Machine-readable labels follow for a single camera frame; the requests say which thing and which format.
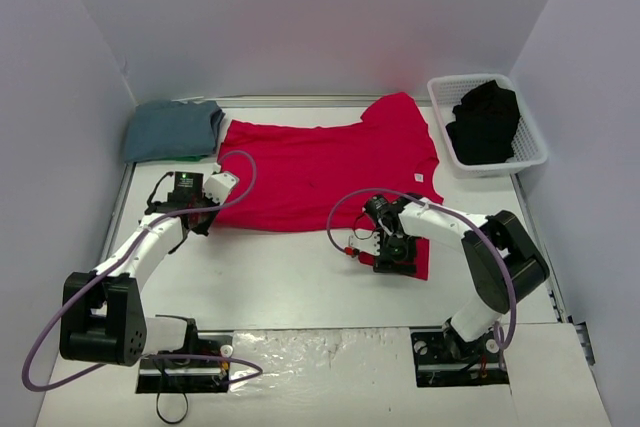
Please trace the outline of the red t shirt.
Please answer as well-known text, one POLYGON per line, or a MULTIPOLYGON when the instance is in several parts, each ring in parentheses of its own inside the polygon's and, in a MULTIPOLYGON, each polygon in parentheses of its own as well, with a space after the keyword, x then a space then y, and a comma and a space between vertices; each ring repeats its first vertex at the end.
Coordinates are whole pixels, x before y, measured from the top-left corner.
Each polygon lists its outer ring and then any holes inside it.
POLYGON ((222 166, 244 190, 237 205, 216 221, 237 229, 268 232, 320 231, 361 226, 371 188, 415 193, 433 202, 439 158, 429 127, 412 97, 386 95, 359 122, 336 127, 298 128, 230 123, 219 153, 222 166))

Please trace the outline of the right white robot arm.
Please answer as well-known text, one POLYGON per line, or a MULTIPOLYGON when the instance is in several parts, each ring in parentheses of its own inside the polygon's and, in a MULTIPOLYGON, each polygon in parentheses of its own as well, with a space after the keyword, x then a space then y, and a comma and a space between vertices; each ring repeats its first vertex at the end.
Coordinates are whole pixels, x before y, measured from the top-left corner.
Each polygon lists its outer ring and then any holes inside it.
POLYGON ((544 284, 549 267, 519 219, 502 210, 494 215, 465 214, 405 195, 394 201, 378 194, 363 213, 373 222, 369 239, 350 237, 355 255, 381 274, 418 275, 418 242, 458 249, 465 256, 475 294, 443 326, 446 353, 465 360, 480 338, 508 314, 514 327, 517 304, 544 284))

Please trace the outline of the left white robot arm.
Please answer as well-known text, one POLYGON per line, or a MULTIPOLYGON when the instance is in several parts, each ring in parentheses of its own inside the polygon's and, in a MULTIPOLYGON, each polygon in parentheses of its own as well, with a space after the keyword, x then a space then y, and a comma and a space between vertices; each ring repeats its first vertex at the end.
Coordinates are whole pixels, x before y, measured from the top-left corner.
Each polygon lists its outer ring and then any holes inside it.
POLYGON ((148 329, 141 290, 165 256, 188 235, 207 235, 212 210, 238 183, 227 172, 168 172, 173 190, 164 201, 152 192, 134 233, 110 258, 65 281, 63 303, 83 294, 61 317, 59 350, 66 360, 132 366, 144 353, 148 329))

